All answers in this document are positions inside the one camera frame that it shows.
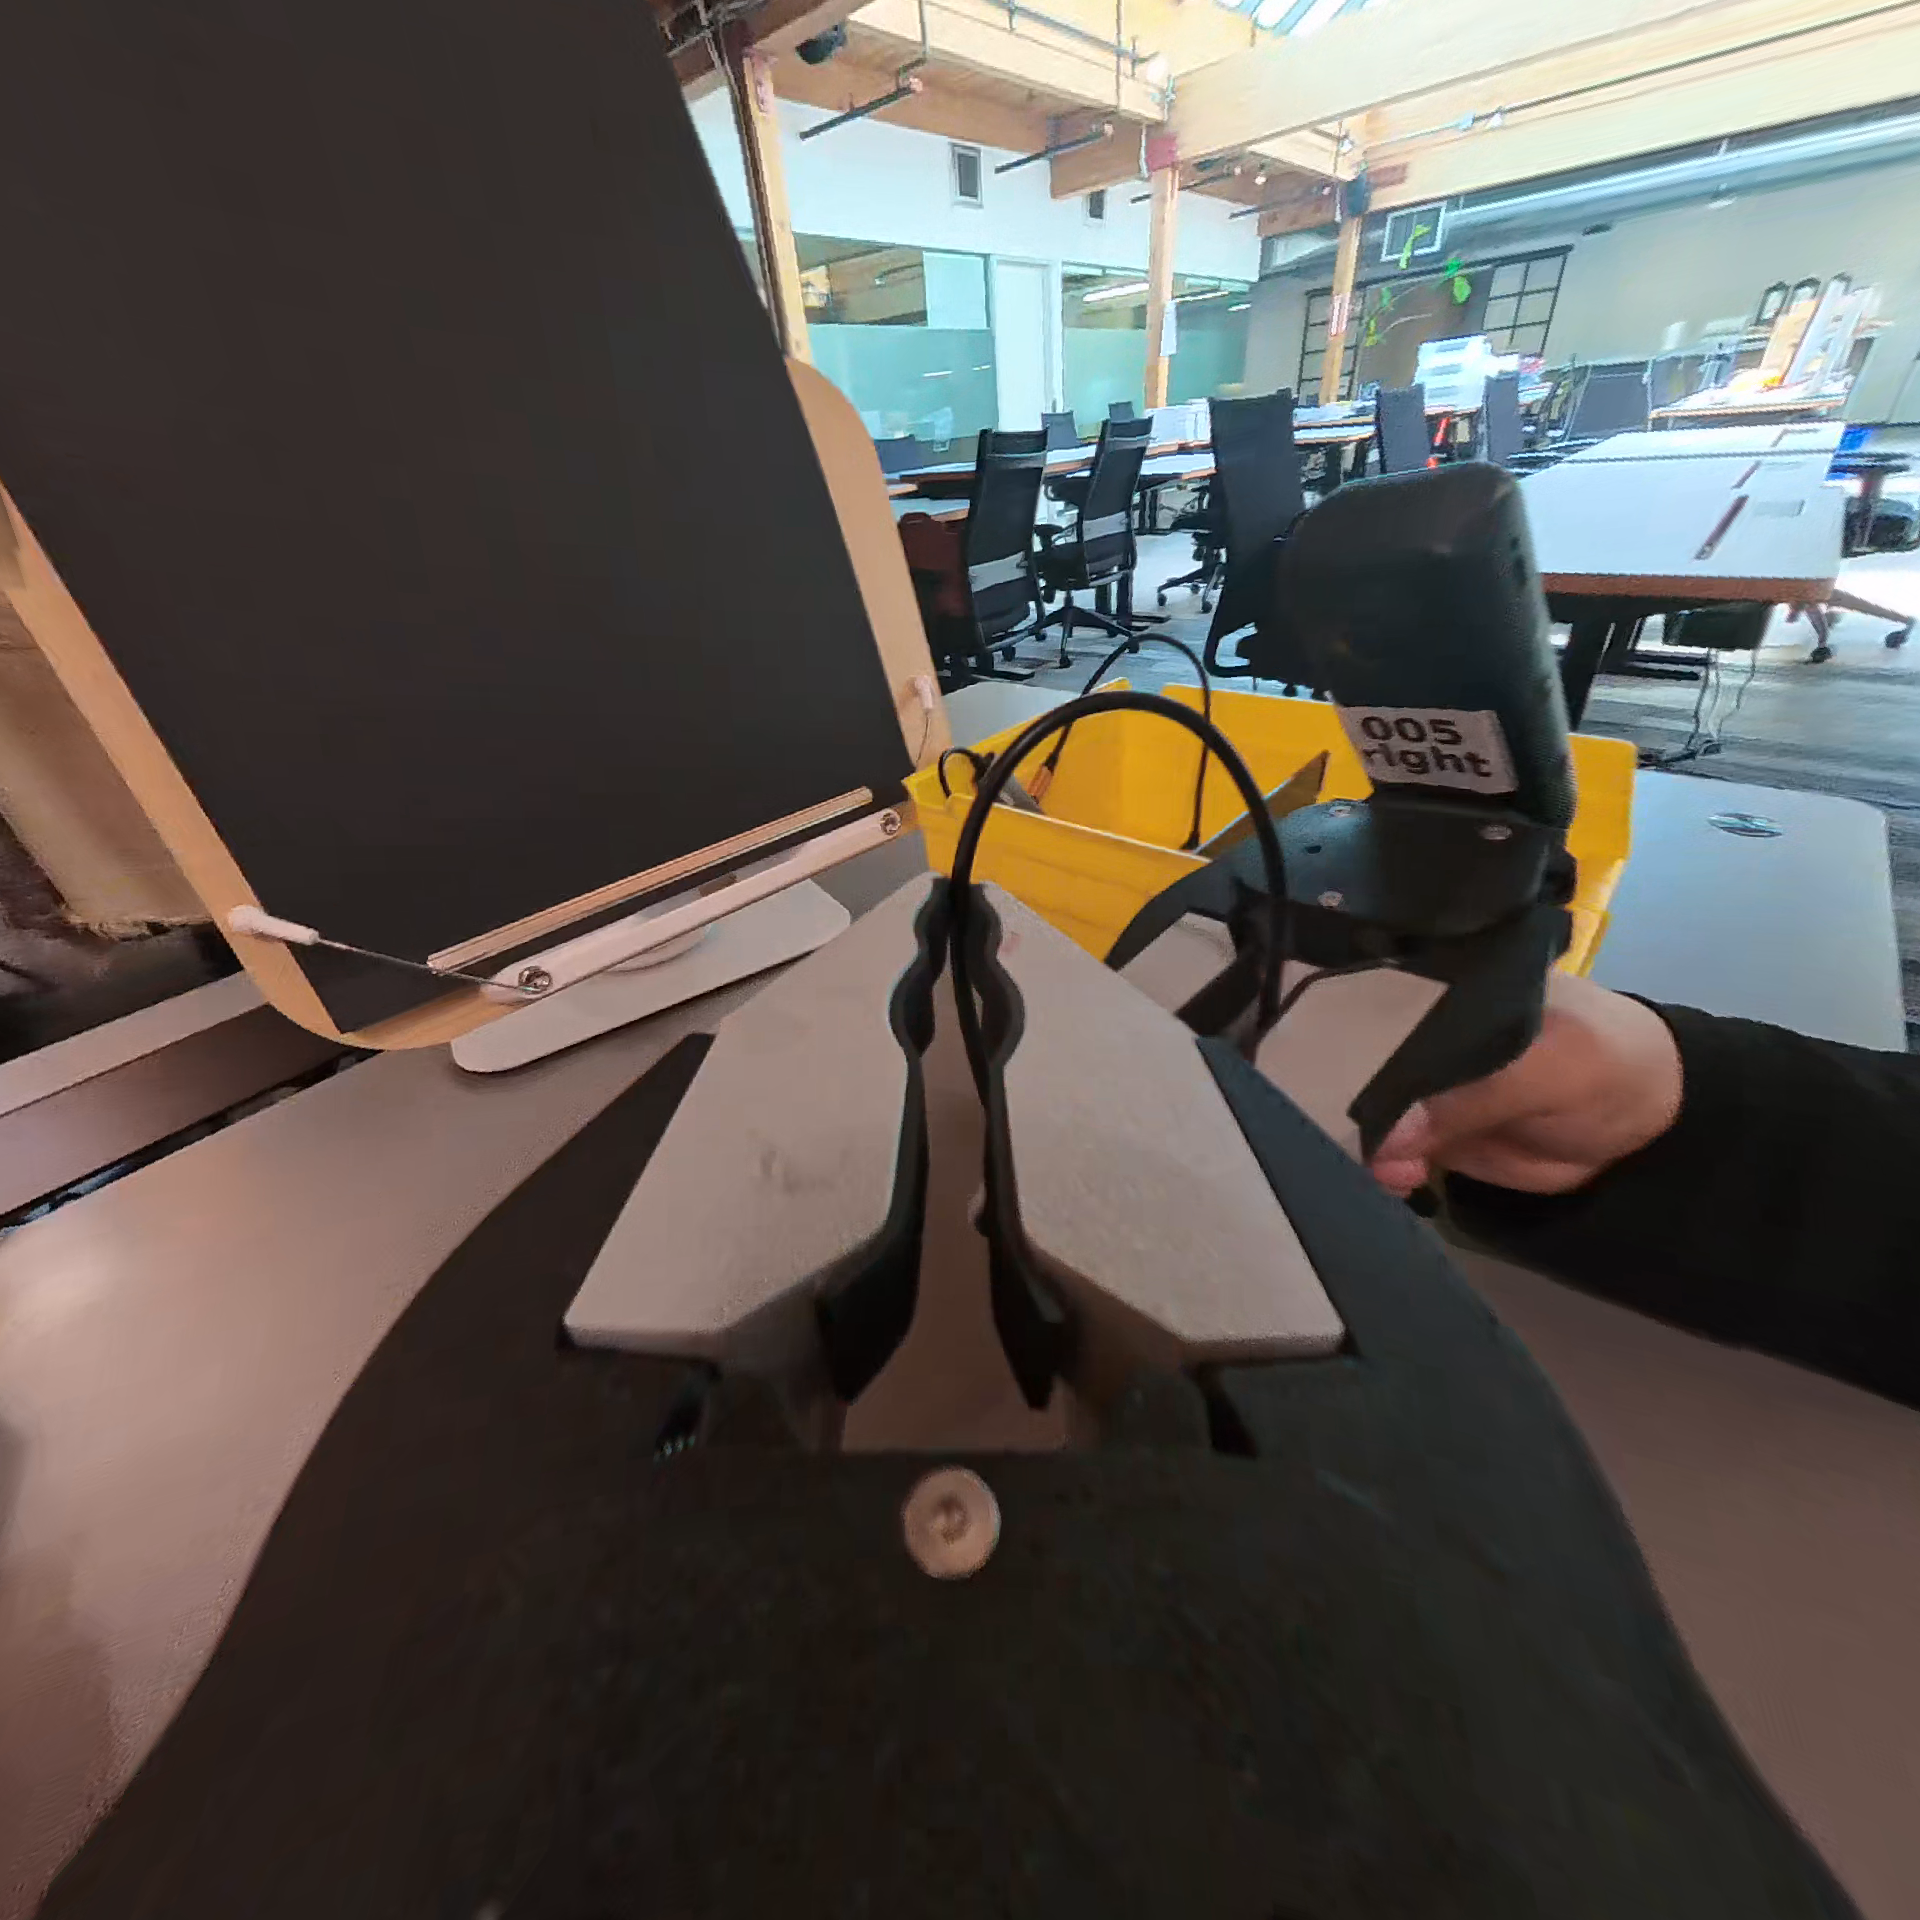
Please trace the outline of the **white top desk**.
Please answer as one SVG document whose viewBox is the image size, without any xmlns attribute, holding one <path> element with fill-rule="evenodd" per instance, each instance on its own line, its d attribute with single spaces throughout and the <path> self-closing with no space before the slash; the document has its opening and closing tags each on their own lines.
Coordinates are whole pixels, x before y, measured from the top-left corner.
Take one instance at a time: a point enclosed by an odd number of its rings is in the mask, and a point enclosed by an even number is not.
<svg viewBox="0 0 1920 1920">
<path fill-rule="evenodd" d="M 1525 475 L 1547 618 L 1571 631 L 1564 692 L 1584 730 L 1590 688 L 1635 676 L 1652 618 L 1711 605 L 1821 605 L 1842 572 L 1842 427 L 1617 437 Z"/>
</svg>

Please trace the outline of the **black usb-c cable orange plugs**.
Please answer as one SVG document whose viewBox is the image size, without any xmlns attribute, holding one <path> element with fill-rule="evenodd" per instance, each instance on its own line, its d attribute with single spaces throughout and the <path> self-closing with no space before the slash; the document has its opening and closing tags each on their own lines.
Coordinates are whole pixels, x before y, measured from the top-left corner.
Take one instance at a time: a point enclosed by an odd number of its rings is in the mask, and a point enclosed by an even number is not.
<svg viewBox="0 0 1920 1920">
<path fill-rule="evenodd" d="M 1259 965 L 1254 1037 L 1264 1037 L 1282 1021 L 1282 965 L 1291 957 L 1291 888 L 1282 870 L 1282 841 L 1264 809 L 1262 787 L 1254 782 L 1247 763 L 1237 755 L 1234 740 L 1212 723 L 1212 714 L 1187 709 L 1166 694 L 1147 694 L 1138 688 L 1106 688 L 1062 702 L 1041 720 L 1028 723 L 1016 740 L 1003 755 L 997 755 L 997 763 L 976 779 L 976 801 L 960 825 L 943 888 L 949 921 L 947 950 L 957 1031 L 963 1037 L 984 1115 L 983 1241 L 990 1244 L 992 1321 L 1015 1381 L 1032 1408 L 1044 1408 L 1057 1381 L 1068 1378 L 1071 1362 L 1078 1357 L 1078 1328 L 1071 1301 L 1044 1277 L 1021 1221 L 1003 1069 L 1010 1067 L 1015 1050 L 1023 1037 L 1023 1001 L 1015 973 L 1006 973 L 999 960 L 1003 926 L 997 907 L 990 904 L 984 886 L 976 881 L 976 857 L 984 829 L 992 825 L 992 810 L 1003 790 L 1032 750 L 1040 750 L 1051 737 L 1071 735 L 1078 723 L 1125 714 L 1146 714 L 1189 735 L 1197 740 L 1197 763 L 1220 763 L 1220 770 L 1245 796 L 1264 872 L 1264 945 Z"/>
</svg>

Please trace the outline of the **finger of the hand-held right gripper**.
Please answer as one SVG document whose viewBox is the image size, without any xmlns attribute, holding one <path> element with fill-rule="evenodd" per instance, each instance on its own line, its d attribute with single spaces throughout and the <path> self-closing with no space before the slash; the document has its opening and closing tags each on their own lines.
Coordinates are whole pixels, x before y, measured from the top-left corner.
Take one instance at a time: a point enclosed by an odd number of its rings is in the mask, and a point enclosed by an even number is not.
<svg viewBox="0 0 1920 1920">
<path fill-rule="evenodd" d="M 1113 968 L 1202 1037 L 1251 1031 L 1251 953 L 1217 916 L 1138 911 L 1113 945 Z"/>
<path fill-rule="evenodd" d="M 1262 1037 L 1259 1069 L 1362 1159 L 1362 1129 L 1351 1107 L 1380 1067 L 1443 1001 L 1443 986 L 1408 972 L 1355 972 L 1318 986 L 1323 972 L 1291 965 L 1282 989 L 1295 1005 Z"/>
</svg>

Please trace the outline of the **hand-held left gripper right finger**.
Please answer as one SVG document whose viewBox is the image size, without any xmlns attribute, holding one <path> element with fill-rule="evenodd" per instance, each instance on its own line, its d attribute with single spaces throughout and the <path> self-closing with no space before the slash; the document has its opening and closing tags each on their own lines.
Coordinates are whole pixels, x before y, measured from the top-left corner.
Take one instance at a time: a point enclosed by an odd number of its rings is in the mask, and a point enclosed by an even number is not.
<svg viewBox="0 0 1920 1920">
<path fill-rule="evenodd" d="M 1134 1371 L 1332 1357 L 1342 1317 L 1202 1037 L 984 892 L 1023 1001 L 1003 1069 L 1021 1221 L 1078 1328 L 1062 1381 L 1102 1395 Z"/>
</svg>

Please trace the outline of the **yellow plastic bin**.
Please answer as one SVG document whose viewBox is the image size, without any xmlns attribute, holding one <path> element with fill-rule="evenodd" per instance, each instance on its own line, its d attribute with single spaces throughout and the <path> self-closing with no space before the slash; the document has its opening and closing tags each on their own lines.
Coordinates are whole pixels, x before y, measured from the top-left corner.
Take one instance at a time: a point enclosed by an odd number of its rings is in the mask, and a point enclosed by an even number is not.
<svg viewBox="0 0 1920 1920">
<path fill-rule="evenodd" d="M 1212 720 L 1247 763 L 1262 793 L 1325 759 L 1318 796 L 1364 803 L 1373 787 L 1330 707 L 1212 694 Z M 1590 973 L 1606 945 L 1620 878 L 1629 865 L 1636 755 L 1623 740 L 1571 740 L 1576 815 L 1566 851 L 1576 865 L 1571 942 L 1560 972 Z M 1245 815 L 1237 782 L 1172 723 L 1142 714 L 1086 720 L 1040 796 L 1041 810 L 997 809 L 976 855 L 992 881 L 1106 960 L 1142 907 L 1204 865 L 1187 851 L 1189 801 L 1202 796 L 1208 842 Z"/>
</svg>

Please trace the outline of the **silver monitor stand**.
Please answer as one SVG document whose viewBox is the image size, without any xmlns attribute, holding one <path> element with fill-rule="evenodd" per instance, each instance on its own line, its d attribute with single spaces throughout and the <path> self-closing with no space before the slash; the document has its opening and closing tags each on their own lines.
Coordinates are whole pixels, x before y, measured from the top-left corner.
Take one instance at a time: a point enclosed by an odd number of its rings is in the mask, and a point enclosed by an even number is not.
<svg viewBox="0 0 1920 1920">
<path fill-rule="evenodd" d="M 505 1012 L 460 1035 L 450 1061 L 463 1074 L 511 1074 L 548 1057 L 672 1012 L 754 973 L 779 972 L 851 927 L 851 911 L 819 881 L 733 911 L 664 950 Z"/>
</svg>

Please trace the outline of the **black computer monitor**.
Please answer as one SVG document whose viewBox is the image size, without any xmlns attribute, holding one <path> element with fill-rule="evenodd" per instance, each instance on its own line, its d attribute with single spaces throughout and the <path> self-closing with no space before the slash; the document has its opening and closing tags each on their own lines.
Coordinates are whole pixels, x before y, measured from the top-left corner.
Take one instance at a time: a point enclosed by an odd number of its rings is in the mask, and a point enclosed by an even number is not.
<svg viewBox="0 0 1920 1920">
<path fill-rule="evenodd" d="M 17 612 L 264 1001 L 437 1047 L 900 833 L 649 5 L 3 5 Z"/>
</svg>

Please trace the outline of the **person's right hand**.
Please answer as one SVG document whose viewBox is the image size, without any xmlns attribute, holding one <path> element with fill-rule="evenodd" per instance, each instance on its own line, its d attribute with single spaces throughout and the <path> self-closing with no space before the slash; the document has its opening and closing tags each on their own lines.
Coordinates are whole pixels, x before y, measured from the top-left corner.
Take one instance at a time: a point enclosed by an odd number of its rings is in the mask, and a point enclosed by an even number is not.
<svg viewBox="0 0 1920 1920">
<path fill-rule="evenodd" d="M 1557 972 L 1525 1057 L 1415 1107 L 1369 1168 L 1401 1199 L 1445 1178 L 1560 1199 L 1670 1135 L 1680 1108 L 1683 1061 L 1670 1021 Z"/>
</svg>

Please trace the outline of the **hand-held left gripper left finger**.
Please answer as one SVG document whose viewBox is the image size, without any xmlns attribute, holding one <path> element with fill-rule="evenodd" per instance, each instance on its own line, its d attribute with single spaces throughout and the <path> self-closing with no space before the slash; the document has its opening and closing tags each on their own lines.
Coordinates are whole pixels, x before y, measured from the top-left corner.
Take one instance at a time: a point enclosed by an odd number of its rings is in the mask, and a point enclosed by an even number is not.
<svg viewBox="0 0 1920 1920">
<path fill-rule="evenodd" d="M 859 1402 L 920 1291 L 949 892 L 903 881 L 727 1017 L 598 1249 L 573 1351 Z"/>
</svg>

